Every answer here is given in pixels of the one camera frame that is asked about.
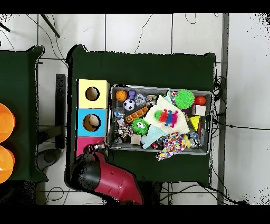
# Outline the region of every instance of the blue box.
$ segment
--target blue box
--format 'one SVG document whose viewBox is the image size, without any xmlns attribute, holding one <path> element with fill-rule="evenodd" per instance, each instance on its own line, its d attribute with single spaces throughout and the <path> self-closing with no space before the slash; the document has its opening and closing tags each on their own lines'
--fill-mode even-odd
<svg viewBox="0 0 270 224">
<path fill-rule="evenodd" d="M 83 120 L 86 115 L 93 114 L 97 115 L 100 119 L 100 127 L 90 132 L 83 127 Z M 78 109 L 78 137 L 105 137 L 107 124 L 107 110 L 106 109 Z"/>
</svg>

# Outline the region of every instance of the gray plastic bin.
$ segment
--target gray plastic bin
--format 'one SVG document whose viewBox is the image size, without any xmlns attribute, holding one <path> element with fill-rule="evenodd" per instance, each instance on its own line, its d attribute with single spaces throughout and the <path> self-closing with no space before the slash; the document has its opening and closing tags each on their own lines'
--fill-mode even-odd
<svg viewBox="0 0 270 224">
<path fill-rule="evenodd" d="M 108 131 L 107 131 L 107 143 L 114 150 L 130 150 L 130 151 L 145 151 L 145 152 L 158 152 L 159 150 L 154 150 L 151 146 L 146 149 L 142 149 L 140 145 L 132 145 L 129 143 L 115 143 L 114 142 L 114 130 L 117 129 L 117 124 L 114 122 L 113 109 L 116 107 L 123 107 L 123 102 L 119 102 L 115 99 L 115 93 L 117 90 L 125 91 L 135 91 L 137 93 L 147 95 L 164 95 L 168 90 L 179 91 L 180 89 L 169 89 L 169 88 L 155 88 L 155 87 L 143 87 L 143 86 L 123 86 L 123 85 L 113 85 L 110 89 L 110 105 L 108 114 Z M 195 96 L 204 96 L 206 98 L 206 113 L 205 116 L 201 116 L 201 127 L 205 130 L 203 138 L 203 146 L 201 148 L 185 148 L 181 153 L 190 155 L 206 155 L 210 151 L 211 144 L 211 129 L 212 129 L 212 116 L 213 116 L 213 105 L 214 105 L 214 95 L 207 91 L 195 91 L 191 90 Z M 141 107 L 135 107 L 132 111 L 126 111 L 125 115 L 131 115 L 135 111 L 141 109 Z"/>
</svg>

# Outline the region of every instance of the soccer ball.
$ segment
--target soccer ball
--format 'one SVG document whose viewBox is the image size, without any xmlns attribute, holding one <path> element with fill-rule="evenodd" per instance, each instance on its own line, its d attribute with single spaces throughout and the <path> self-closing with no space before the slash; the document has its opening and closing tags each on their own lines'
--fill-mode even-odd
<svg viewBox="0 0 270 224">
<path fill-rule="evenodd" d="M 132 100 L 132 99 L 127 99 L 125 102 L 124 102 L 124 108 L 126 110 L 133 110 L 135 108 L 135 101 Z"/>
</svg>

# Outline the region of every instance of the colorful caterpillar toy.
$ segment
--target colorful caterpillar toy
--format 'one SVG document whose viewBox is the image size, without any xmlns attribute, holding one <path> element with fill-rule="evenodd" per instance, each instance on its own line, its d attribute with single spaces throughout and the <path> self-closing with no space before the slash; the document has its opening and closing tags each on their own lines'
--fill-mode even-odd
<svg viewBox="0 0 270 224">
<path fill-rule="evenodd" d="M 171 127 L 175 127 L 175 124 L 177 122 L 177 110 L 175 111 L 174 114 L 172 114 L 171 110 L 167 110 L 164 109 L 164 112 L 162 112 L 162 110 L 157 110 L 154 113 L 154 117 L 156 120 L 158 120 L 159 122 L 165 122 L 165 126 L 168 126 L 168 124 L 171 124 Z"/>
</svg>

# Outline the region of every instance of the red ball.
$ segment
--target red ball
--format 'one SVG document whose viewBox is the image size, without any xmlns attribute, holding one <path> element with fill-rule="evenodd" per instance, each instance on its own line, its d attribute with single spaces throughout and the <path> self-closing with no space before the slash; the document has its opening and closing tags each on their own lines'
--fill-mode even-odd
<svg viewBox="0 0 270 224">
<path fill-rule="evenodd" d="M 195 98 L 195 104 L 196 105 L 204 105 L 205 102 L 206 102 L 206 99 L 203 96 L 198 96 L 198 97 Z"/>
</svg>

